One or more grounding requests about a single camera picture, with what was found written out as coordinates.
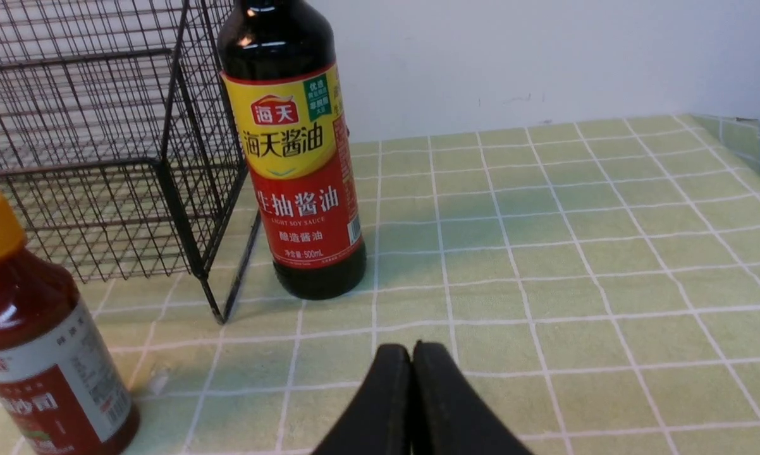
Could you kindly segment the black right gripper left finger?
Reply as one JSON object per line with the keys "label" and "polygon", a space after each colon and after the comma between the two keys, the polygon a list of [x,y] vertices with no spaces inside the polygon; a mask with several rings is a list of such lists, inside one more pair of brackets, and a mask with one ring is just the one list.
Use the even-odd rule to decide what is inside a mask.
{"label": "black right gripper left finger", "polygon": [[378,346],[356,394],[314,454],[409,454],[412,361],[405,346]]}

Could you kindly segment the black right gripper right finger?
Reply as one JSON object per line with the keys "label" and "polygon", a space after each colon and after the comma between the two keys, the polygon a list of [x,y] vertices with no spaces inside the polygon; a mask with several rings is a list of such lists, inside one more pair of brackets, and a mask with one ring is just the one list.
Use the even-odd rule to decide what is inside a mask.
{"label": "black right gripper right finger", "polygon": [[479,397],[446,346],[417,342],[412,370],[414,454],[531,454]]}

